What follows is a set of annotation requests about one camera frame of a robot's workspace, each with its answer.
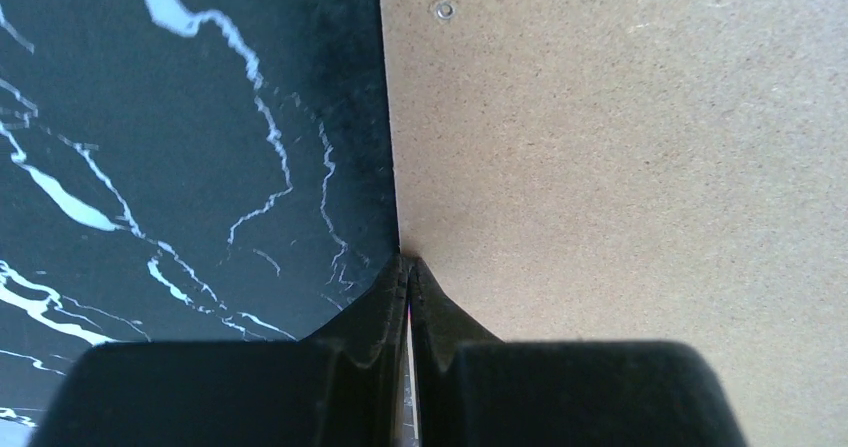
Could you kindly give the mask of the brown cardboard backing board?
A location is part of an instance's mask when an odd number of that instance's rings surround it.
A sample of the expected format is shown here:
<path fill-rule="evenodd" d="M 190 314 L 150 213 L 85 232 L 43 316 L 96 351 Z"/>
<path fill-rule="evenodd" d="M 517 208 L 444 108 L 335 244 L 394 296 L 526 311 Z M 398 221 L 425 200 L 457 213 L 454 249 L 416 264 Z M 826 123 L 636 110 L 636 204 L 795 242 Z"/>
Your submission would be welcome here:
<path fill-rule="evenodd" d="M 847 442 L 847 0 L 381 0 L 402 248 L 505 339 L 672 339 Z"/>

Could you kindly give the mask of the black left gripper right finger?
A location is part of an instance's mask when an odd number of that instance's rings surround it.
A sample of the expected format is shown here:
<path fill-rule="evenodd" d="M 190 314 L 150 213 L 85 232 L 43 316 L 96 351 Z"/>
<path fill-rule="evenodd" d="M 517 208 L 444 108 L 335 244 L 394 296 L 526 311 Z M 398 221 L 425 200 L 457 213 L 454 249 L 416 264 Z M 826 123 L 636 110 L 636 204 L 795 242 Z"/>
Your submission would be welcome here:
<path fill-rule="evenodd" d="M 409 271 L 425 446 L 742 446 L 720 382 L 670 341 L 506 342 Z"/>

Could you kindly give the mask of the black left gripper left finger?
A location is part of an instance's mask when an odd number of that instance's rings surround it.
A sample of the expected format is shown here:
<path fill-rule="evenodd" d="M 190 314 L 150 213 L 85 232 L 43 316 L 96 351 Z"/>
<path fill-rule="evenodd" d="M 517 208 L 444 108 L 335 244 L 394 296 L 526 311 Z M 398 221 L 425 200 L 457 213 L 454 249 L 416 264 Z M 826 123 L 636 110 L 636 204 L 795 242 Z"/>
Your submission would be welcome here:
<path fill-rule="evenodd" d="M 408 264 L 311 335 L 111 343 L 73 366 L 34 446 L 395 446 Z"/>

